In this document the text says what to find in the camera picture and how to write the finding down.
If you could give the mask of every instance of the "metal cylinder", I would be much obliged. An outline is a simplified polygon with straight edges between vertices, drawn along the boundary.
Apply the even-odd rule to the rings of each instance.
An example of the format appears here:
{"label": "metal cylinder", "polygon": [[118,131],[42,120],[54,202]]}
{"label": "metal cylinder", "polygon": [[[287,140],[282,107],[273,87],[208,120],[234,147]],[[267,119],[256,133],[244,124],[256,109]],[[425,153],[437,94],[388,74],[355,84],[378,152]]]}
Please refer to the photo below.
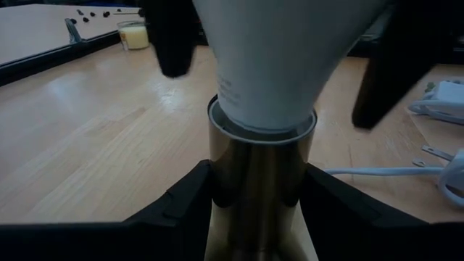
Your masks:
{"label": "metal cylinder", "polygon": [[212,229],[240,252],[275,249],[290,231],[317,117],[287,133],[255,133],[208,106]]}

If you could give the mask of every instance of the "candle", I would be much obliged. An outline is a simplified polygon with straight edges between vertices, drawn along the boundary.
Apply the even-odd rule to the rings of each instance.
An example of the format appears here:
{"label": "candle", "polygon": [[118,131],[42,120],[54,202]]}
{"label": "candle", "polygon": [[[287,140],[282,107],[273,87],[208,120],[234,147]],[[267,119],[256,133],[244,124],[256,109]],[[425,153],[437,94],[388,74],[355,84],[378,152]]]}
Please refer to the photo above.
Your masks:
{"label": "candle", "polygon": [[119,34],[124,50],[143,49],[148,47],[148,33],[143,22],[120,22]]}

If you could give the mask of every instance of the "white power adapter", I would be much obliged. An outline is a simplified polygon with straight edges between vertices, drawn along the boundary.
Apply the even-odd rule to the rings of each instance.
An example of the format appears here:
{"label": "white power adapter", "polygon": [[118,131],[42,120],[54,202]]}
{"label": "white power adapter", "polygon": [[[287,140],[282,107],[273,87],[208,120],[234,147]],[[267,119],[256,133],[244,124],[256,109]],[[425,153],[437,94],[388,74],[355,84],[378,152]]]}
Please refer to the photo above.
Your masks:
{"label": "white power adapter", "polygon": [[408,109],[419,115],[464,125],[464,85],[442,81]]}

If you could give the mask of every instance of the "white cable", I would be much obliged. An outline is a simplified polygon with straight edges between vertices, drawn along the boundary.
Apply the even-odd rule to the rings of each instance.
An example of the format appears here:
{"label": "white cable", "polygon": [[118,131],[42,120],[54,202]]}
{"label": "white cable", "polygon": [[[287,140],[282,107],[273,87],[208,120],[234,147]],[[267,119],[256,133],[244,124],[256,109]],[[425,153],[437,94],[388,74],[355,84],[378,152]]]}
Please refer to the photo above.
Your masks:
{"label": "white cable", "polygon": [[328,174],[355,174],[355,175],[440,175],[443,167],[359,167],[324,170]]}
{"label": "white cable", "polygon": [[338,168],[324,170],[330,175],[354,174],[376,176],[401,176],[401,175],[439,175],[439,190],[450,201],[460,207],[464,207],[464,198],[456,195],[447,188],[447,184],[453,178],[464,176],[464,149],[460,149],[456,156],[446,167],[359,167]]}

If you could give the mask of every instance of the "black mount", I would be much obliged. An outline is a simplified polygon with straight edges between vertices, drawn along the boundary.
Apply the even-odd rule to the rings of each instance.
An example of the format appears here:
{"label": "black mount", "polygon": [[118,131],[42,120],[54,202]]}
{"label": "black mount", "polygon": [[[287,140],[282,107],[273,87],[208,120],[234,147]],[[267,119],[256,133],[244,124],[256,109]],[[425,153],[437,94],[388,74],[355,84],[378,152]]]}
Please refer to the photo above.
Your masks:
{"label": "black mount", "polygon": [[[0,226],[7,257],[204,259],[211,168],[201,161],[157,201],[121,223]],[[318,259],[464,260],[464,223],[428,224],[312,165],[300,196]]]}

